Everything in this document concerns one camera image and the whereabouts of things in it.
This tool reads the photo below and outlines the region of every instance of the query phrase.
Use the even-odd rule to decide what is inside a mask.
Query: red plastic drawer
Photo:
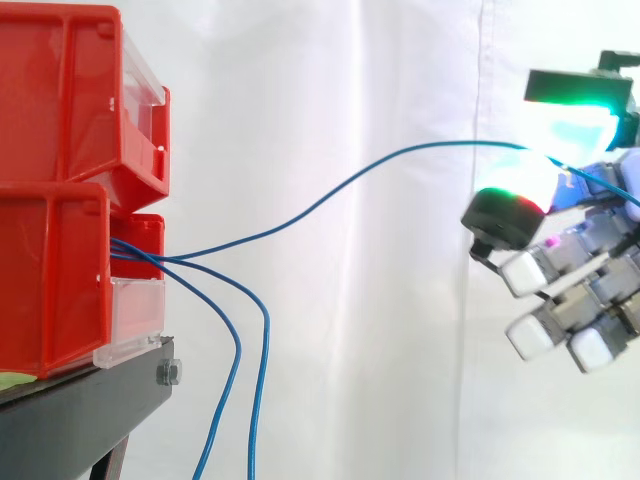
[[[111,318],[105,190],[2,183],[0,231],[0,371],[46,377],[105,344]]]
[[[169,92],[113,7],[0,2],[0,181],[95,182],[112,209],[169,192]]]

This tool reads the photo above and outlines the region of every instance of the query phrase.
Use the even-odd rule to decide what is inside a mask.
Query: metal bolt
[[[178,385],[182,379],[182,361],[177,358],[167,359],[158,367],[158,383],[160,385]]]

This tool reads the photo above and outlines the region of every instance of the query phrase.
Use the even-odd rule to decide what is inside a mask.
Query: white backdrop
[[[640,50],[637,0],[117,2],[172,91],[167,249],[276,225],[390,151],[517,140],[530,67],[587,70]],[[300,224],[205,262],[273,316],[260,479],[635,479],[640,348],[581,376],[559,350],[519,361],[503,335],[531,304],[476,266],[459,218],[477,161],[424,151],[368,175]],[[200,274],[244,356],[205,478],[246,475],[261,317]],[[123,479],[190,478],[232,360],[221,321],[169,283],[184,361],[131,437]]]

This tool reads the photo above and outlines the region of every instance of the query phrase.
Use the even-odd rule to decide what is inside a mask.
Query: blue wire
[[[240,365],[240,358],[242,356],[242,345],[240,343],[240,337],[238,336],[238,332],[236,331],[235,327],[233,326],[233,323],[231,323],[231,320],[229,320],[229,317],[227,317],[227,315],[222,311],[222,309],[220,307],[218,307],[218,305],[216,305],[213,302],[213,300],[211,300],[208,296],[206,296],[204,293],[202,293],[196,287],[194,287],[189,282],[184,280],[180,275],[172,272],[167,267],[165,267],[164,265],[160,264],[157,260],[155,260],[153,258],[153,256],[146,254],[142,250],[134,247],[133,245],[129,245],[128,243],[123,242],[122,240],[118,240],[116,238],[112,238],[111,241],[113,243],[119,245],[120,247],[124,248],[125,250],[131,252],[131,254],[136,255],[139,258],[144,259],[145,261],[151,263],[158,270],[163,271],[168,276],[170,276],[171,278],[176,280],[178,283],[180,283],[182,286],[187,288],[189,291],[191,291],[192,293],[194,293],[198,297],[200,297],[207,305],[209,305],[211,308],[213,308],[218,315],[220,315],[220,318],[222,318],[222,321],[225,323],[225,325],[229,329],[229,332],[231,333],[231,336],[233,337],[233,342],[235,343],[235,347],[236,347],[236,353],[235,353],[235,356],[234,356],[234,359],[233,359],[233,365],[231,366],[231,370],[229,371],[229,376],[227,377],[227,382],[226,382],[226,384],[224,386],[224,390],[222,391],[222,395],[220,396],[220,400],[218,401],[218,405],[217,405],[215,413],[213,415],[213,420],[211,421],[211,426],[209,428],[209,434],[207,435],[207,441],[205,443],[204,449],[202,450],[202,455],[200,456],[200,461],[198,462],[198,466],[196,467],[196,471],[193,474],[193,480],[199,480],[202,477],[202,472],[204,471],[204,467],[206,466],[207,460],[208,460],[209,455],[211,453],[211,448],[213,446],[213,441],[215,440],[216,432],[218,431],[218,426],[220,425],[220,419],[222,417],[222,412],[223,412],[224,407],[225,407],[225,405],[227,403],[227,400],[229,398],[229,394],[231,393],[231,387],[233,386],[233,382],[235,380],[236,373],[238,372],[238,367]],[[119,259],[122,259],[122,260],[133,260],[131,257],[125,256],[125,255],[113,255],[112,254],[111,256],[113,258],[119,258]]]
[[[573,173],[574,175],[577,175],[578,177],[582,177],[585,180],[588,180],[590,182],[593,183],[597,183],[598,185],[600,185],[603,188],[606,188],[607,190],[609,190],[612,193],[615,193],[616,195],[618,195],[621,198],[624,198],[625,200],[633,203],[634,205],[640,207],[640,200],[638,200],[636,197],[634,197],[633,195],[631,195],[629,192],[626,192],[625,190],[616,187],[615,185],[611,185],[609,182],[607,182],[606,180],[602,180],[601,178],[598,177],[594,177],[593,175],[574,168],[574,167],[570,167],[569,165],[566,165],[564,163],[562,163],[559,160],[556,160],[555,158],[551,158],[548,157],[549,160],[551,160],[551,163],[553,163],[556,167],[562,168],[563,170],[567,170],[570,173]]]
[[[375,162],[373,162],[373,163],[369,164],[368,166],[364,167],[363,169],[359,170],[358,172],[356,172],[355,174],[353,174],[352,176],[350,176],[349,178],[344,180],[342,183],[340,183],[338,186],[336,186],[335,188],[330,190],[327,194],[322,196],[319,200],[317,200],[315,203],[313,203],[310,207],[308,207],[302,213],[300,213],[300,214],[296,215],[295,217],[291,218],[290,220],[278,225],[277,227],[271,228],[269,230],[265,230],[264,232],[257,233],[257,234],[254,234],[254,235],[251,235],[251,236],[248,236],[248,237],[241,238],[239,240],[234,240],[232,242],[225,243],[223,245],[219,245],[217,247],[212,247],[212,248],[207,248],[207,249],[204,249],[204,250],[199,250],[197,252],[187,253],[187,254],[183,254],[183,255],[176,255],[176,256],[173,256],[173,257],[163,257],[163,256],[153,255],[153,254],[145,255],[143,257],[145,259],[152,258],[152,259],[155,259],[155,260],[174,263],[174,264],[177,264],[177,265],[183,265],[183,266],[187,266],[187,267],[190,267],[190,268],[195,268],[197,270],[201,270],[201,271],[204,271],[206,273],[209,273],[210,275],[213,275],[214,277],[219,278],[220,280],[223,280],[223,281],[229,283],[230,285],[235,286],[236,288],[239,288],[245,294],[249,295],[249,297],[262,310],[262,313],[263,313],[263,315],[265,317],[265,327],[264,327],[264,334],[263,334],[263,351],[262,351],[262,359],[261,359],[261,362],[260,362],[260,371],[259,371],[259,374],[258,374],[258,381],[256,383],[256,392],[255,392],[255,396],[254,396],[253,412],[252,412],[252,419],[251,419],[251,429],[250,429],[250,434],[249,434],[249,461],[248,461],[249,469],[248,469],[248,478],[250,480],[254,480],[254,478],[255,478],[255,443],[256,443],[257,422],[258,422],[258,416],[259,416],[259,412],[260,412],[260,402],[261,402],[261,397],[262,397],[262,389],[264,387],[264,376],[265,376],[265,373],[266,373],[266,365],[267,365],[267,357],[268,357],[268,343],[269,343],[269,330],[270,330],[269,313],[266,310],[266,307],[264,307],[264,304],[260,301],[260,299],[258,297],[256,297],[250,290],[246,289],[242,285],[240,285],[237,282],[233,281],[232,279],[230,279],[228,277],[224,277],[224,275],[218,274],[217,272],[214,272],[213,270],[210,270],[210,269],[208,269],[206,267],[203,267],[203,266],[197,265],[197,264],[193,264],[193,263],[190,263],[190,262],[182,262],[182,260],[186,260],[186,259],[189,259],[189,258],[195,258],[195,257],[203,256],[203,255],[208,255],[208,254],[211,254],[211,253],[219,252],[221,250],[226,250],[227,248],[232,248],[232,247],[235,247],[235,246],[238,246],[238,245],[242,245],[243,243],[252,242],[254,240],[258,240],[260,238],[264,238],[264,237],[267,237],[269,235],[273,235],[274,233],[277,233],[277,232],[279,232],[281,230],[284,230],[285,228],[293,225],[294,223],[298,222],[299,220],[302,220],[304,217],[309,215],[316,208],[318,208],[320,205],[325,203],[327,200],[329,200],[331,197],[333,197],[336,193],[341,191],[347,185],[351,184],[352,182],[354,182],[355,180],[360,178],[362,175],[368,173],[369,171],[373,170],[374,168],[376,168],[376,167],[382,165],[383,163],[386,163],[389,160],[391,160],[393,158],[396,158],[396,157],[398,157],[400,155],[403,155],[405,153],[410,153],[410,152],[413,152],[413,151],[416,151],[416,150],[427,149],[427,148],[452,147],[452,146],[469,146],[469,145],[509,148],[509,149],[513,149],[513,150],[527,150],[527,147],[525,147],[523,145],[518,145],[518,144],[510,143],[510,142],[498,142],[498,141],[490,141],[490,140],[453,140],[453,141],[431,142],[431,143],[423,143],[423,144],[419,144],[419,145],[413,145],[411,147],[406,147],[406,148],[397,150],[397,151],[395,151],[395,152],[393,152],[393,153],[391,153],[391,154],[389,154],[389,155],[387,155],[387,156],[385,156],[385,157],[383,157],[383,158],[381,158],[379,160],[376,160]],[[554,159],[552,157],[548,157],[548,158],[557,167],[559,167],[561,169],[564,169],[564,170],[567,170],[570,173],[572,173],[574,175],[577,175],[579,177],[582,177],[582,178],[584,178],[586,180],[592,181],[592,182],[594,182],[594,183],[606,188],[607,190],[613,192],[614,194],[620,196],[621,198],[623,198],[623,199],[633,203],[634,205],[640,207],[640,200],[638,200],[634,196],[630,195],[628,192],[622,190],[621,188],[618,188],[618,187],[616,187],[614,185],[611,185],[610,183],[606,182],[605,180],[602,180],[602,179],[599,179],[597,177],[594,177],[594,176],[590,175],[587,172],[584,172],[584,171],[579,170],[577,168],[574,168],[574,167],[571,167],[569,165],[566,165],[563,162],[561,162],[559,160],[556,160],[556,159]],[[123,246],[126,246],[125,248],[129,247],[129,250],[134,248],[134,247],[131,247],[128,244],[125,244],[125,242],[122,242],[120,240],[116,240],[116,239],[113,239],[113,240],[114,240],[115,243],[121,243]],[[122,259],[126,259],[126,260],[134,260],[131,257],[126,257],[126,256],[121,256],[121,255],[112,255],[112,256],[114,258],[122,258]],[[154,265],[157,268],[160,268],[160,266],[159,266],[159,264],[157,262],[155,262]]]
[[[120,248],[114,248],[114,250],[122,251]],[[260,405],[262,403],[262,392],[264,390],[265,376],[267,373],[267,360],[269,357],[269,335],[271,332],[271,316],[265,304],[244,285],[236,282],[232,278],[229,278],[221,273],[218,273],[210,268],[207,268],[197,263],[186,262],[184,260],[178,260],[176,258],[164,257],[162,255],[148,254],[150,257],[157,261],[173,263],[175,265],[181,265],[183,267],[193,268],[200,270],[201,272],[208,273],[209,275],[228,283],[229,285],[237,288],[247,295],[258,306],[264,317],[264,329],[262,334],[262,355],[260,358],[260,368],[258,370],[258,379],[256,381],[256,390],[253,398],[253,409],[251,412],[251,425],[249,427],[249,445],[248,445],[248,459],[247,459],[247,478],[248,480],[255,480],[256,478],[256,443],[258,433],[258,418],[260,416]],[[122,257],[121,255],[112,255],[114,258],[126,258],[127,260],[135,260],[132,257]]]
[[[516,143],[494,142],[494,141],[491,141],[491,140],[451,140],[451,141],[445,141],[445,142],[422,143],[422,144],[419,144],[419,145],[413,145],[411,147],[402,148],[402,149],[397,150],[397,151],[395,151],[393,153],[390,153],[389,155],[387,155],[386,157],[381,158],[380,160],[376,160],[375,162],[373,162],[373,163],[369,164],[368,166],[364,167],[362,170],[359,170],[358,172],[354,173],[349,178],[347,178],[345,181],[343,181],[341,184],[339,184],[337,187],[335,187],[334,189],[329,191],[329,193],[327,193],[326,195],[321,197],[317,202],[315,202],[309,208],[304,210],[302,213],[296,215],[291,220],[288,220],[288,221],[284,222],[283,224],[278,225],[277,227],[271,228],[269,230],[265,230],[264,232],[261,232],[261,233],[256,233],[255,235],[251,235],[249,237],[241,238],[239,240],[234,240],[233,242],[225,243],[225,244],[219,245],[217,247],[206,248],[204,250],[199,250],[197,252],[192,252],[192,253],[186,253],[186,254],[183,254],[183,255],[175,255],[175,256],[173,256],[171,258],[179,259],[179,260],[186,260],[186,259],[189,259],[189,258],[200,257],[200,256],[203,256],[203,255],[209,255],[211,253],[219,252],[221,250],[226,250],[227,248],[235,247],[237,245],[242,245],[243,243],[252,242],[254,240],[258,240],[260,238],[264,238],[264,237],[267,237],[269,235],[273,235],[274,233],[277,233],[280,230],[284,230],[285,228],[293,225],[294,223],[298,222],[299,220],[302,220],[304,217],[309,215],[316,208],[318,208],[324,202],[326,202],[331,197],[333,197],[336,193],[338,193],[344,187],[346,187],[350,183],[354,182],[355,180],[360,178],[365,173],[373,170],[374,168],[382,165],[385,162],[388,162],[389,160],[391,160],[393,158],[396,158],[396,157],[398,157],[400,155],[404,155],[405,153],[413,152],[413,151],[416,151],[416,150],[423,150],[423,149],[427,149],[427,148],[460,147],[460,146],[469,146],[469,145],[486,146],[486,147],[499,147],[499,148],[510,148],[510,149],[513,149],[513,150],[528,150],[527,147],[525,147],[523,145],[518,145]],[[551,160],[551,162],[554,165],[556,165],[557,167],[560,167],[562,169],[568,170],[569,172],[571,172],[571,173],[573,173],[575,175],[578,175],[578,176],[583,177],[583,178],[585,178],[587,180],[595,182],[598,185],[601,185],[602,187],[610,190],[611,192],[615,193],[616,195],[619,195],[620,197],[624,198],[625,200],[628,200],[631,203],[633,203],[633,204],[637,205],[638,207],[640,207],[640,200],[636,199],[632,195],[629,195],[624,190],[622,190],[622,189],[620,189],[618,187],[615,187],[615,186],[605,182],[604,180],[600,180],[598,178],[595,178],[595,177],[589,175],[588,173],[583,172],[582,170],[578,170],[577,168],[573,168],[573,167],[570,167],[568,165],[565,165],[564,163],[560,162],[559,160],[556,160],[556,159],[551,158],[551,157],[549,157],[549,160]]]

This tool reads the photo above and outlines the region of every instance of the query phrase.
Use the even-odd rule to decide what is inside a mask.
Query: green light
[[[527,145],[576,168],[600,160],[619,118],[601,105],[525,102]]]
[[[558,169],[536,152],[520,150],[507,153],[481,175],[475,191],[499,188],[520,195],[548,212],[558,186]]]

